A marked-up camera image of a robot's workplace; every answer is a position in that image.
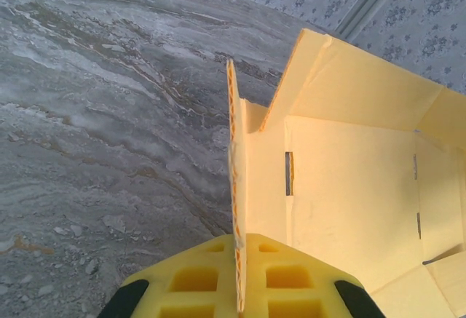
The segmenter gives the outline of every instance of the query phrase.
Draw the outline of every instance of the foam board model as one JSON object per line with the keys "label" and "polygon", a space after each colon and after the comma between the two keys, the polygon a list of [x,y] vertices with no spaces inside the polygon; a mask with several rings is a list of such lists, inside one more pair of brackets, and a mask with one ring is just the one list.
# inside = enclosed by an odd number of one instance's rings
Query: foam board model
{"label": "foam board model", "polygon": [[308,30],[268,108],[227,73],[238,310],[262,234],[354,275],[388,317],[465,315],[466,97]]}

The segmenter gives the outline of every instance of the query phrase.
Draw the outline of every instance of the foam board box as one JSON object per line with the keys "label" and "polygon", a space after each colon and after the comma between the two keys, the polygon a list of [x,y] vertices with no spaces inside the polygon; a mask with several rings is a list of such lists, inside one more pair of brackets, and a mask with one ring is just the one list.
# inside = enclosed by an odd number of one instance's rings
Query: foam board box
{"label": "foam board box", "polygon": [[254,233],[354,275],[388,317],[466,314],[466,97],[309,30],[268,108],[227,73],[238,309]]}

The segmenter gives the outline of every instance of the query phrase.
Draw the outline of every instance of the gray marble surface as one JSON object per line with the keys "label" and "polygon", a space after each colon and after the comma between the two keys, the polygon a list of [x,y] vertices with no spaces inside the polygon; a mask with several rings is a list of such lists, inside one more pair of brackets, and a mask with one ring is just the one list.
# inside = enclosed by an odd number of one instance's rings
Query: gray marble surface
{"label": "gray marble surface", "polygon": [[95,317],[229,233],[226,59],[267,104],[304,26],[246,0],[0,0],[0,317]]}

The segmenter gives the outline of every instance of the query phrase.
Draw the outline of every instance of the marble floor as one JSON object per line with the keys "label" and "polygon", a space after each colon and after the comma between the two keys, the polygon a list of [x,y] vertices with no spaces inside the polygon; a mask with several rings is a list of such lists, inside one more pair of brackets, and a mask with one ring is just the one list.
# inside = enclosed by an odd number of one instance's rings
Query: marble floor
{"label": "marble floor", "polygon": [[229,233],[225,62],[267,104],[303,27],[246,0],[0,0],[0,317],[96,317]]}

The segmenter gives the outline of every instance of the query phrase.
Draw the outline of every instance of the black rubber edge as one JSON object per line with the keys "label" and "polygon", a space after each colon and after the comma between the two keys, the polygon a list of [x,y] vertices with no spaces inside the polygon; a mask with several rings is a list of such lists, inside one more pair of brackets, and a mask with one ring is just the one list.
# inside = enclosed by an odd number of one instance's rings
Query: black rubber edge
{"label": "black rubber edge", "polygon": [[98,318],[131,318],[148,286],[147,280],[140,279],[119,288],[98,315]]}
{"label": "black rubber edge", "polygon": [[334,284],[353,318],[385,318],[363,288],[346,280],[338,280]]}

